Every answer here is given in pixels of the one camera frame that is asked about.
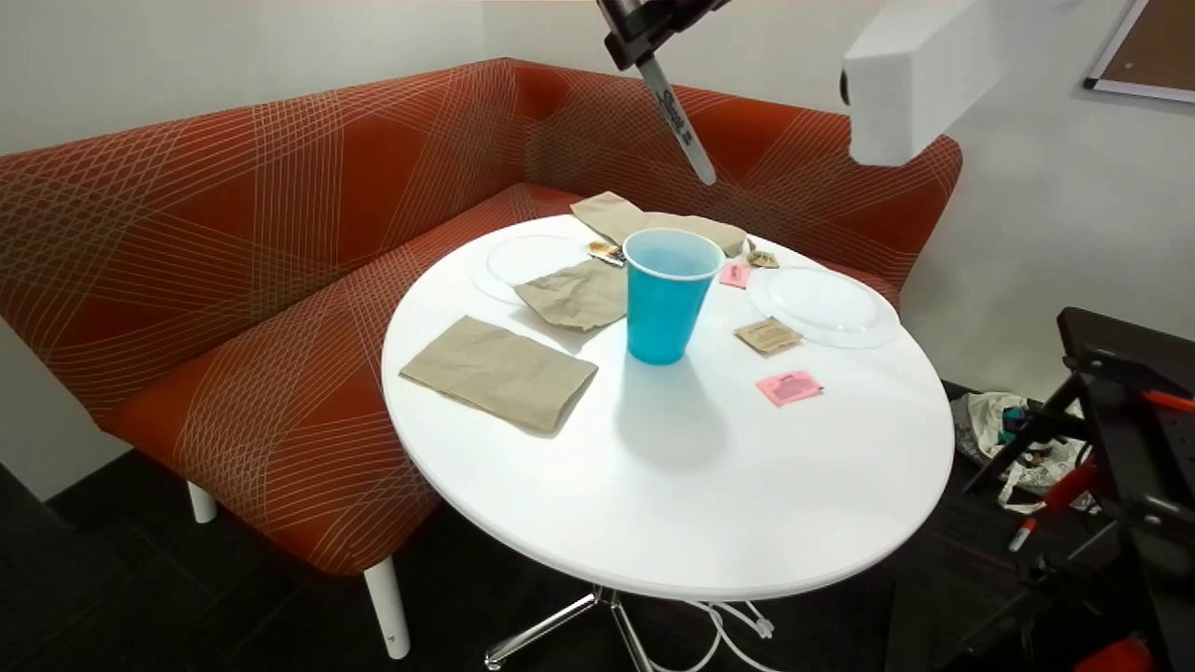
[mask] brown napkin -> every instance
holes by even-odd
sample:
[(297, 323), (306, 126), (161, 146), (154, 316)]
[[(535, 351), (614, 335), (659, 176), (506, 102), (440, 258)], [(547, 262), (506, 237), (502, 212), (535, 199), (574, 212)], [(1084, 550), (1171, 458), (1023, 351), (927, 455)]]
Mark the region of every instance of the brown napkin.
[(593, 374), (593, 364), (475, 316), (460, 316), (405, 365), (409, 381), (531, 432), (556, 432)]
[(627, 313), (627, 274), (591, 258), (521, 285), (515, 295), (556, 329), (593, 333)]
[(642, 212), (637, 202), (614, 191), (574, 202), (573, 212), (615, 248), (624, 248), (624, 239), (638, 228), (685, 228), (695, 237), (711, 237), (729, 258), (747, 242), (742, 228), (711, 217)]

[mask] red handle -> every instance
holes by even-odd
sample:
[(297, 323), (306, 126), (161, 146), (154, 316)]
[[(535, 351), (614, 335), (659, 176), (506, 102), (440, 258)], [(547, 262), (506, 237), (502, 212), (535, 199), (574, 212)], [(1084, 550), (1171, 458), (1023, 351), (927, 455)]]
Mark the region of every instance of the red handle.
[(1176, 415), (1195, 415), (1195, 401), (1191, 396), (1174, 396), (1174, 394), (1142, 394), (1142, 401), (1157, 411), (1176, 411)]

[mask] orange upholstered bench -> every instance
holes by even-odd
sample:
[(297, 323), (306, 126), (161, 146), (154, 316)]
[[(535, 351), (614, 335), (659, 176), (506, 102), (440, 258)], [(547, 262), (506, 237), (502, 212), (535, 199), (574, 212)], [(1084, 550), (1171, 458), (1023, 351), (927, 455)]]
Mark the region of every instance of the orange upholstered bench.
[(902, 295), (955, 141), (858, 168), (847, 119), (680, 89), (701, 187), (637, 80), (487, 59), (0, 157), (0, 309), (86, 411), (334, 574), (409, 654), (393, 555), (439, 507), (376, 387), (383, 333), (444, 249), (615, 191)]

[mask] table top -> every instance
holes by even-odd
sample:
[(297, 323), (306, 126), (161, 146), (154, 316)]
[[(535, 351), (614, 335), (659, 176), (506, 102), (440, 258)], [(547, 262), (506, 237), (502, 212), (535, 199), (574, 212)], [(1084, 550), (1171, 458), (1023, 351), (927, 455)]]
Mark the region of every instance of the table top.
[[(759, 295), (715, 285), (686, 360), (642, 365), (624, 356), (624, 323), (593, 335), (547, 329), (507, 289), (584, 262), (587, 242), (593, 232), (574, 217), (512, 226), (440, 258), (393, 313), (384, 402), (460, 517), (573, 578), (678, 603), (822, 590), (923, 527), (952, 468), (952, 415), (898, 309), (881, 345), (761, 360), (731, 335), (765, 316)], [(780, 270), (815, 270), (756, 242)], [(526, 432), (401, 379), (465, 313), (597, 364), (559, 432)], [(774, 407), (756, 387), (797, 371), (826, 394)]]

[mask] pink sticky note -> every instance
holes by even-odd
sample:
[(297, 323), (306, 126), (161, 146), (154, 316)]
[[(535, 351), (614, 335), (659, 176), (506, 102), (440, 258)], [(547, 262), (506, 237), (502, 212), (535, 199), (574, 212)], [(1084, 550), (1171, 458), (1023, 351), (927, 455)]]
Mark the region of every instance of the pink sticky note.
[(751, 265), (742, 265), (742, 262), (720, 265), (719, 285), (742, 292), (751, 285)]
[(803, 374), (803, 371), (765, 379), (765, 381), (759, 381), (756, 387), (759, 387), (761, 396), (770, 396), (774, 407), (822, 396), (822, 386), (818, 386), (812, 374)]

